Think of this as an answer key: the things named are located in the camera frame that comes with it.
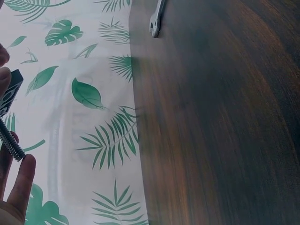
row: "leaf-print fabric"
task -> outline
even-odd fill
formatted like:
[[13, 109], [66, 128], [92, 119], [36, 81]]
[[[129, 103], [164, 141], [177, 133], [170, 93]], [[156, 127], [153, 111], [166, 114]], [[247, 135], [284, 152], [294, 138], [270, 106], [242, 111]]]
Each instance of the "leaf-print fabric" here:
[[81, 38], [83, 32], [78, 26], [72, 27], [72, 22], [69, 20], [61, 20], [56, 22], [45, 38], [47, 46], [59, 45], [67, 42], [75, 41]]
[[[131, 0], [5, 0], [0, 42], [24, 81], [3, 120], [37, 160], [25, 225], [147, 225]], [[12, 164], [11, 173], [18, 172]], [[7, 180], [11, 190], [14, 176]]]

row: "wooden surface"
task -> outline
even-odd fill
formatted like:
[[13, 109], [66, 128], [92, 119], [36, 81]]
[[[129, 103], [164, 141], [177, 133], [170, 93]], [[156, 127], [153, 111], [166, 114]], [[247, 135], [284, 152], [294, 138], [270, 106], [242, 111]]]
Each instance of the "wooden surface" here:
[[300, 2], [156, 0], [130, 16], [150, 225], [300, 224]]

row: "black object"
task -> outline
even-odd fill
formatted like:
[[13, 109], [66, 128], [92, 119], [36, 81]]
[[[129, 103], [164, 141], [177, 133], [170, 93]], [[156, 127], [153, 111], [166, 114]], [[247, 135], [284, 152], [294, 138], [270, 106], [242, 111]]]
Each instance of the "black object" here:
[[3, 98], [0, 100], [0, 138], [9, 153], [14, 157], [15, 160], [19, 162], [25, 157], [25, 153], [2, 120], [2, 117], [8, 113], [11, 104], [14, 101], [14, 98], [23, 82], [23, 77], [18, 69], [13, 71], [11, 76], [9, 87], [4, 93]]

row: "wrench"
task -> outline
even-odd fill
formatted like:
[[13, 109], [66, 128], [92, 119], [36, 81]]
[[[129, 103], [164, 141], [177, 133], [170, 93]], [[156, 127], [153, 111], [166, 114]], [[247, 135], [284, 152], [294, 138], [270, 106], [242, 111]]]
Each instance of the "wrench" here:
[[157, 38], [160, 32], [161, 17], [163, 14], [166, 0], [158, 0], [156, 10], [150, 18], [150, 33], [153, 38]]

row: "monstera leaf print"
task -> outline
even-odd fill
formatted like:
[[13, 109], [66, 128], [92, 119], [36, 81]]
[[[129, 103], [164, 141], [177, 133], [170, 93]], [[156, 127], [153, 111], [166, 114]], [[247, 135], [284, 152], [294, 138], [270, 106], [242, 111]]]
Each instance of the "monstera leaf print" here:
[[25, 225], [68, 225], [68, 219], [60, 214], [55, 202], [47, 201], [43, 205], [43, 190], [32, 185], [26, 212]]
[[45, 38], [47, 46], [60, 45], [67, 42], [75, 41], [81, 38], [83, 32], [80, 27], [72, 27], [72, 22], [69, 20], [61, 20], [56, 22]]
[[50, 0], [5, 0], [4, 3], [20, 16], [26, 16], [21, 22], [29, 23], [39, 18], [49, 7], [65, 4], [71, 0], [61, 1], [57, 4], [50, 4]]

